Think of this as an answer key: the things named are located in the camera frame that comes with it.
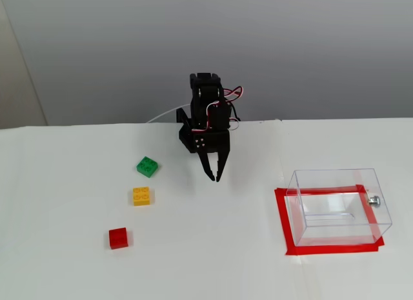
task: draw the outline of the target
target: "wire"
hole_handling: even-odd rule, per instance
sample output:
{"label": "wire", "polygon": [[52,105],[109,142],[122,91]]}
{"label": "wire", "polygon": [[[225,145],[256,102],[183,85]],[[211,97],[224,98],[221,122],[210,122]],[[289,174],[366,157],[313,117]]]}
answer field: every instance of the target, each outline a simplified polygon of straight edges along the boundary
{"label": "wire", "polygon": [[[234,107],[234,105],[232,104],[232,102],[233,101],[235,101],[236,99],[239,99],[242,95],[243,95],[243,93],[244,93],[244,88],[242,87],[242,86],[238,86],[238,87],[236,87],[235,89],[233,89],[233,90],[229,90],[229,89],[224,89],[224,97],[228,97],[228,96],[230,96],[230,95],[236,95],[237,97],[236,98],[233,98],[233,99],[231,99],[231,100],[226,100],[225,102],[227,102],[229,105],[231,105],[232,106],[232,109],[234,110],[234,116],[236,117],[235,118],[235,120],[238,122],[238,126],[239,126],[239,121],[240,121],[240,119],[238,118],[238,116],[237,116],[237,114],[236,114],[236,111],[235,111],[235,107]],[[209,127],[209,118],[208,118],[208,108],[211,106],[211,105],[218,105],[220,102],[219,101],[214,101],[213,103],[210,103],[207,107],[206,107],[206,128],[205,129],[192,129],[192,132],[206,132],[210,127]]]}
{"label": "wire", "polygon": [[176,108],[173,108],[173,109],[171,109],[171,110],[169,110],[169,111],[166,111],[165,113],[162,113],[161,115],[158,115],[158,116],[152,118],[150,121],[147,121],[146,123],[147,123],[147,124],[148,124],[148,123],[151,123],[152,121],[154,121],[154,120],[156,120],[156,119],[158,119],[158,118],[160,118],[160,117],[162,117],[162,116],[164,116],[164,115],[167,115],[167,113],[170,113],[170,112],[172,112],[172,111],[174,111],[174,110],[177,110],[178,108],[184,108],[184,107],[186,107],[186,106],[188,106],[188,105],[190,105],[190,103],[187,103],[187,104],[181,105],[181,106],[177,106]]}
{"label": "wire", "polygon": [[237,130],[239,127],[239,120],[236,119],[235,117],[230,117],[230,121],[236,121],[237,122],[237,128],[234,129],[228,129],[229,131]]}
{"label": "wire", "polygon": [[206,128],[205,129],[192,129],[192,132],[205,132],[205,131],[207,131],[208,129],[209,129],[209,116],[208,116],[208,108],[211,106],[211,105],[218,105],[219,104],[219,101],[214,101],[213,103],[210,103],[207,107],[206,107]]}
{"label": "wire", "polygon": [[235,111],[234,104],[232,102],[228,102],[228,104],[232,107],[232,110],[234,111],[234,116],[238,121],[241,121],[241,118],[238,117],[237,111]]}
{"label": "wire", "polygon": [[232,94],[237,95],[236,98],[233,98],[232,100],[228,100],[228,102],[232,102],[232,101],[235,101],[236,99],[239,99],[243,95],[244,88],[242,86],[238,86],[234,90],[224,89],[224,93],[225,92],[228,92],[228,94],[224,94],[225,97],[228,97],[229,95],[232,95]]}

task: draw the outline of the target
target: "green lego brick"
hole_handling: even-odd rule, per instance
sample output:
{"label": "green lego brick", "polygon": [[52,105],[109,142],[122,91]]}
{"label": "green lego brick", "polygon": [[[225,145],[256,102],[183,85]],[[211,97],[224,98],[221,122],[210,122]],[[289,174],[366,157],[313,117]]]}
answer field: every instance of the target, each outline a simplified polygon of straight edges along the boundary
{"label": "green lego brick", "polygon": [[136,166],[136,170],[146,177],[151,177],[157,170],[157,162],[145,156]]}

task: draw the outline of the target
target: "red tape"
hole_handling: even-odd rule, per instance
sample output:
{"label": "red tape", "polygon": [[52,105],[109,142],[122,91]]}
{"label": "red tape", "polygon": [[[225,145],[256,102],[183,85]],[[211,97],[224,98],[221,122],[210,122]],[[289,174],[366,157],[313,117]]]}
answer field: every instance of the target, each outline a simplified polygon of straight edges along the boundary
{"label": "red tape", "polygon": [[[301,190],[302,195],[321,195],[321,194],[337,194],[343,192],[358,192],[370,224],[376,223],[376,217],[373,210],[367,205],[365,199],[366,190],[363,185],[336,187],[336,188],[311,188]],[[316,255],[316,254],[342,254],[342,253],[362,253],[362,252],[378,252],[379,247],[383,246],[384,240],[380,237],[375,243],[360,244],[360,245],[323,245],[323,246],[296,246],[292,237],[290,221],[288,220],[287,207],[285,205],[285,196],[287,195],[286,188],[275,189],[276,201],[278,205],[279,218],[284,231],[285,243],[287,245],[286,255]],[[371,226],[372,235],[376,239],[377,226]]]}

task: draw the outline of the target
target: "robotic arm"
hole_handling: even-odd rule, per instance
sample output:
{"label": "robotic arm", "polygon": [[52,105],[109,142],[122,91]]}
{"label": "robotic arm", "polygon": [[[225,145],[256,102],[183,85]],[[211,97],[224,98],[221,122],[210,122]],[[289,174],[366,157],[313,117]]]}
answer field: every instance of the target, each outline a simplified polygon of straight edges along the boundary
{"label": "robotic arm", "polygon": [[[241,97],[242,87],[224,90],[221,79],[216,74],[198,73],[190,75],[192,100],[191,118],[182,108],[176,110],[178,123],[183,123],[179,139],[191,153],[198,153],[205,173],[215,181],[211,171],[208,153],[218,153],[218,171],[216,181],[221,179],[228,155],[230,153],[230,128],[232,101]],[[233,100],[228,96],[235,94]]]}

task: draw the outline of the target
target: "lego brick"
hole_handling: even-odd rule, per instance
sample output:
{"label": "lego brick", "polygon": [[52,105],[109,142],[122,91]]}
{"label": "lego brick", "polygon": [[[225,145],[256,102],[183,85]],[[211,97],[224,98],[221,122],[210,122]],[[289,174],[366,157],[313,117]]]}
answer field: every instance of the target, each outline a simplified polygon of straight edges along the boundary
{"label": "lego brick", "polygon": [[149,187],[134,188],[134,206],[149,205]]}
{"label": "lego brick", "polygon": [[128,247],[126,228],[109,230],[109,245],[113,250],[116,248]]}
{"label": "lego brick", "polygon": [[157,170],[157,162],[145,156],[136,166],[136,170],[146,177],[151,177]]}

